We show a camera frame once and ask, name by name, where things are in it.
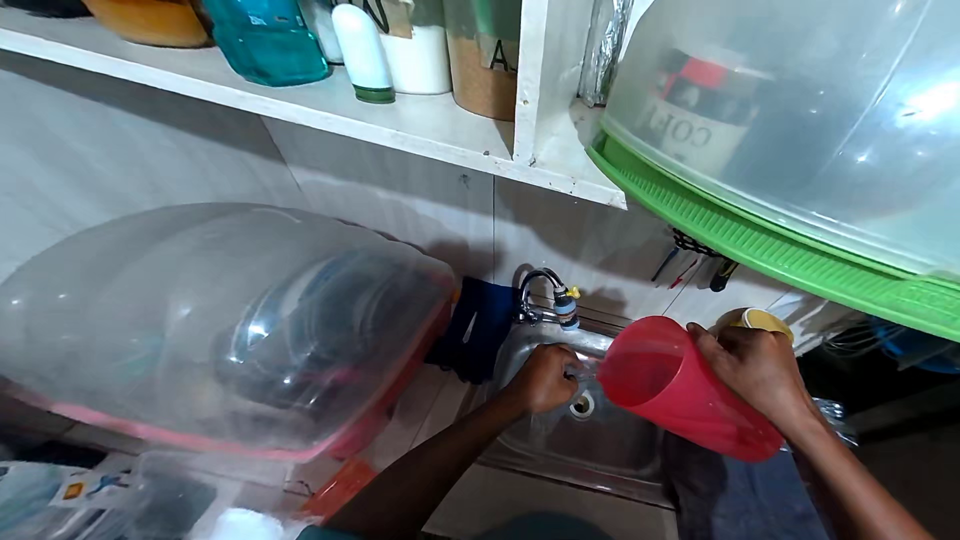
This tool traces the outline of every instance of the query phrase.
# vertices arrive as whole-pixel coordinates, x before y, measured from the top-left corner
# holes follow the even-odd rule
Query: red plastic pitcher
[[[669,317],[624,329],[597,373],[614,404],[720,454],[762,461],[783,437],[717,379],[690,335]]]

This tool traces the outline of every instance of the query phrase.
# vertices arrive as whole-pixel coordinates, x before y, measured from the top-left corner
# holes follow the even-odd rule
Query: plastic dish cover
[[[446,264],[320,215],[156,209],[0,285],[0,375],[88,423],[304,460],[409,372],[452,290]]]
[[[960,4],[658,0],[602,120],[770,223],[960,279]]]

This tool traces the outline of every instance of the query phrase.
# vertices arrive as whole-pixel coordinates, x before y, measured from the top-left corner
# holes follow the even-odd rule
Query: sink drain
[[[585,390],[583,394],[577,397],[575,402],[570,404],[570,412],[573,413],[573,416],[586,420],[593,414],[594,406],[593,396],[590,395],[589,390]]]

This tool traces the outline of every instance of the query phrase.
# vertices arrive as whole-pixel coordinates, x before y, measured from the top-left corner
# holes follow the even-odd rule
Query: green plastic tray
[[[670,174],[611,135],[587,152],[624,192],[728,258],[844,306],[960,341],[960,284],[785,229]]]

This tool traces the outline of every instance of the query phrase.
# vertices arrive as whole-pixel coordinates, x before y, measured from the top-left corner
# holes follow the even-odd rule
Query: faucet
[[[520,284],[520,298],[516,308],[516,321],[518,323],[530,323],[530,326],[536,326],[543,320],[543,312],[537,311],[530,305],[530,284],[536,278],[545,278],[553,285],[553,311],[557,315],[557,324],[565,331],[573,331],[580,327],[580,319],[577,317],[576,299],[580,298],[580,290],[577,287],[566,288],[564,282],[560,280],[557,273],[549,268],[537,268],[527,272]]]

